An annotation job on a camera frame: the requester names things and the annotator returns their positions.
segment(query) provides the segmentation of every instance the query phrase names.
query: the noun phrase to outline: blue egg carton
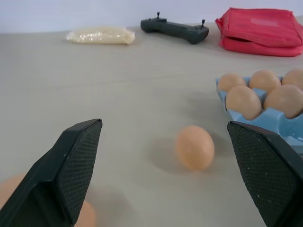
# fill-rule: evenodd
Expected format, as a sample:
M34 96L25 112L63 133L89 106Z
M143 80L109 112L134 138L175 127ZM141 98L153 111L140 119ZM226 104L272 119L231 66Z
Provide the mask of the blue egg carton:
M247 85L250 83L250 77L244 77ZM263 106L267 92L261 89L253 88ZM262 109L262 113L253 120L246 120L241 113L234 110L227 110L225 99L227 92L218 91L219 98L223 102L224 111L227 113L231 121L242 122L246 124L255 125L279 134L298 154L303 155L303 114L293 118L287 119L284 113L268 108Z

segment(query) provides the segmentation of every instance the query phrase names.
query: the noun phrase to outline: brown egg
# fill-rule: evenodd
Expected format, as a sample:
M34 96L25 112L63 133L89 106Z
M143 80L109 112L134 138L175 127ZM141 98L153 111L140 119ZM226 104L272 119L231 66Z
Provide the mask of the brown egg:
M243 77L236 73L224 74L217 85L218 91L229 91L235 86L247 86L246 81Z
M20 174L0 183L0 209L18 187L24 176L25 174ZM96 224L96 212L88 202L84 201L75 227L96 227Z
M290 70L283 78L282 85L291 84L303 89L303 69Z
M258 95L249 87L234 87L227 93L226 109L234 110L243 115L246 120L258 117L262 110L262 105Z
M188 169L207 169L214 158L214 142L207 131L198 126L188 126L178 135L176 153Z
M286 118L294 118L303 110L303 91L295 85L282 85L273 90L265 99L264 109L282 111Z
M281 86L280 78L270 70L257 71L250 78L250 88L265 90L267 94L279 86Z

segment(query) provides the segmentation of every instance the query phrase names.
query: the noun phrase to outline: red bag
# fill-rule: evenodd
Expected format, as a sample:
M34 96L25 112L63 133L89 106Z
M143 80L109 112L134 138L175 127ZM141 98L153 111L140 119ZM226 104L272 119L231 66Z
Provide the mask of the red bag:
M230 8L216 23L229 51L284 57L303 51L303 26L287 10Z

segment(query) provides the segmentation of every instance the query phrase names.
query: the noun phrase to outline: clear plastic bag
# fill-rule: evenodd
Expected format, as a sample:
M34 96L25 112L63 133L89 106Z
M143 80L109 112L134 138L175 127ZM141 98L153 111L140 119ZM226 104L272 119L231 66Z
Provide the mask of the clear plastic bag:
M66 39L80 44L131 44L135 35L125 28L96 27L69 32Z

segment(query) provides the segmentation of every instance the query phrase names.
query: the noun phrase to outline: controller joystick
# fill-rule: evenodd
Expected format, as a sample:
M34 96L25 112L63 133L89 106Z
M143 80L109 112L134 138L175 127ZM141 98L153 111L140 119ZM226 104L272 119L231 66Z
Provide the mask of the controller joystick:
M160 12L157 12L156 18L142 20L141 29L146 33L158 32L179 37L187 40L190 44L198 44L208 36L209 29L204 26L204 19L200 26L189 26L168 22L165 18L159 16Z

